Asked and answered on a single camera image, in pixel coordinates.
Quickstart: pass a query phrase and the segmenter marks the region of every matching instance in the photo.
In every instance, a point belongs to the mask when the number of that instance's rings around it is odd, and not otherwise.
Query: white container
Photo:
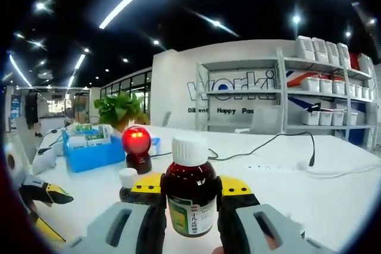
[[[330,126],[332,123],[332,111],[320,111],[319,125]]]
[[[355,97],[356,97],[356,84],[353,84],[353,83],[350,83],[350,84],[349,84],[349,95],[350,95],[352,98],[355,98]]]
[[[353,126],[353,125],[356,125],[356,122],[357,122],[357,115],[358,113],[357,112],[351,112],[350,113],[351,116],[349,118],[349,125]],[[343,121],[343,125],[346,125],[346,119],[347,119],[347,116],[348,116],[348,112],[345,111],[344,112],[344,121]]]
[[[332,81],[329,79],[320,79],[320,92],[325,94],[332,93]]]
[[[332,82],[332,93],[336,95],[345,94],[345,83],[342,80],[334,80]]]
[[[328,60],[332,65],[340,65],[339,51],[336,44],[326,42]]]
[[[359,54],[357,57],[358,65],[360,71],[363,71],[366,74],[371,75],[371,67],[373,66],[373,61],[367,55]]]
[[[332,126],[343,126],[344,112],[340,110],[334,110],[332,114]]]
[[[318,38],[312,38],[312,43],[315,50],[316,61],[323,62],[325,64],[329,63],[326,41]]]
[[[295,41],[295,53],[298,58],[315,60],[315,50],[310,37],[298,36]]]
[[[363,87],[358,84],[355,85],[355,97],[363,98]]]
[[[373,90],[373,89],[369,89],[369,99],[370,99],[371,101],[374,100],[374,90]]]
[[[317,77],[306,77],[302,80],[301,86],[303,90],[309,92],[320,92],[320,79]]]
[[[340,65],[345,68],[351,68],[351,57],[349,56],[348,46],[343,43],[337,44],[340,58]]]
[[[302,123],[305,125],[319,125],[320,111],[308,112],[303,110],[302,112]]]
[[[369,98],[369,88],[363,86],[363,99],[370,99]]]

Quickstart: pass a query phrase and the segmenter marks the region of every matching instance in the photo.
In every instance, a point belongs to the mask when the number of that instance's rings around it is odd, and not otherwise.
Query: person
[[[274,238],[271,238],[270,236],[266,234],[264,234],[264,237],[266,238],[268,248],[270,250],[275,250],[279,247],[278,243],[275,241]],[[222,246],[217,247],[216,249],[213,250],[212,254],[224,254],[224,249],[222,248]]]

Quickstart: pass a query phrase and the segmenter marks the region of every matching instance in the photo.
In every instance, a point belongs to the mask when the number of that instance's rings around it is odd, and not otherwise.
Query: white wall
[[[219,43],[183,52],[169,50],[154,56],[151,83],[151,124],[160,126],[166,112],[172,115],[169,127],[195,128],[195,107],[189,87],[196,81],[196,64],[276,56],[282,48],[286,57],[293,56],[293,40],[246,40]]]
[[[5,112],[4,112],[4,122],[5,122],[5,131],[10,131],[10,116],[11,116],[11,102],[12,102],[12,95],[14,93],[14,87],[13,86],[7,86],[7,92],[5,94]]]
[[[98,110],[94,107],[94,100],[99,99],[101,94],[100,87],[92,87],[89,94],[89,120],[90,123],[97,123],[99,121]]]

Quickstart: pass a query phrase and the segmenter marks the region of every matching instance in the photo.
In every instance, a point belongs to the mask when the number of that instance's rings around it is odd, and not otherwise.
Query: white countertop
[[[148,126],[161,138],[162,153],[171,151],[173,128]],[[220,158],[247,153],[272,138],[268,135],[202,132]],[[54,142],[59,132],[47,135],[41,148]],[[350,171],[380,159],[364,149],[337,137],[314,136],[316,158],[314,171],[326,173]],[[376,202],[381,182],[380,168],[366,173],[322,179],[293,171],[297,162],[308,163],[313,151],[310,136],[280,136],[254,155],[213,162],[217,175],[228,175],[245,181],[258,200],[268,203],[284,215],[303,224],[306,237],[339,251],[349,243],[362,226]],[[153,158],[152,171],[164,173],[171,155]],[[66,205],[49,208],[37,203],[41,217],[67,240],[86,235],[86,227],[114,202],[119,201],[118,171],[124,162],[86,171],[68,173],[65,160],[59,157],[55,169],[39,177],[62,187],[74,197]],[[216,223],[212,230],[197,239],[185,238],[174,232],[167,212],[163,253],[207,253],[221,245]]]

